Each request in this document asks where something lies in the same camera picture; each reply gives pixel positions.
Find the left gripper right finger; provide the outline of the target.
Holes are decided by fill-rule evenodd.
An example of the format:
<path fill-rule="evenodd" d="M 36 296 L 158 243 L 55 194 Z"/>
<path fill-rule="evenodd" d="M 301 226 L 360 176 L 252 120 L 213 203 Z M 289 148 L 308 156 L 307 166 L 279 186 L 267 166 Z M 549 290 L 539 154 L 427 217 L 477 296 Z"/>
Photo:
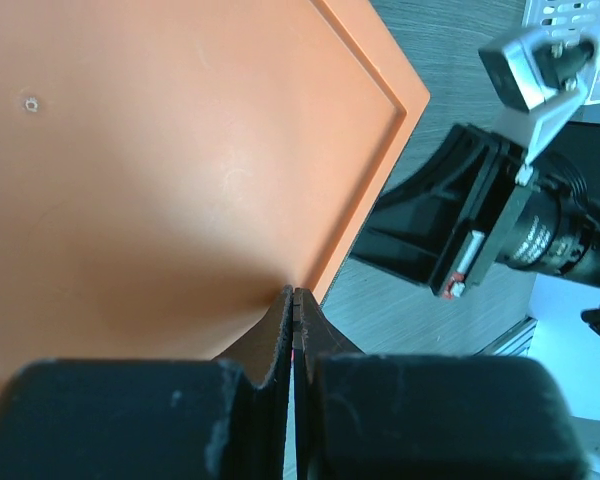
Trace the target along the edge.
<path fill-rule="evenodd" d="M 562 394 L 516 356 L 366 354 L 293 297 L 301 479 L 583 479 Z"/>

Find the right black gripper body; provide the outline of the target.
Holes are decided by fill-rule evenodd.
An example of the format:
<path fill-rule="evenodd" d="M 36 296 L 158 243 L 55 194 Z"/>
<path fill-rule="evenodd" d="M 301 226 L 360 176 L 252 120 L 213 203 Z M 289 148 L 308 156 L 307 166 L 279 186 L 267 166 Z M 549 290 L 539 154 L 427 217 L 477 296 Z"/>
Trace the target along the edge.
<path fill-rule="evenodd" d="M 446 298 L 497 263 L 600 288 L 600 192 L 588 179 L 587 140 L 600 141 L 600 126 L 568 124 L 520 185 L 519 146 L 456 124 L 378 199 L 351 254 Z"/>

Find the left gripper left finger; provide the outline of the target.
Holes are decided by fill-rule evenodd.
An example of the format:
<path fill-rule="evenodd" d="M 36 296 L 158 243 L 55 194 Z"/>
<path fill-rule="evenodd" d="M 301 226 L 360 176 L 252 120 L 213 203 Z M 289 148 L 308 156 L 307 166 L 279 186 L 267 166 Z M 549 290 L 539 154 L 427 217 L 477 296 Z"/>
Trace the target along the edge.
<path fill-rule="evenodd" d="M 211 361 L 43 359 L 0 392 L 0 479 L 278 479 L 294 292 Z"/>

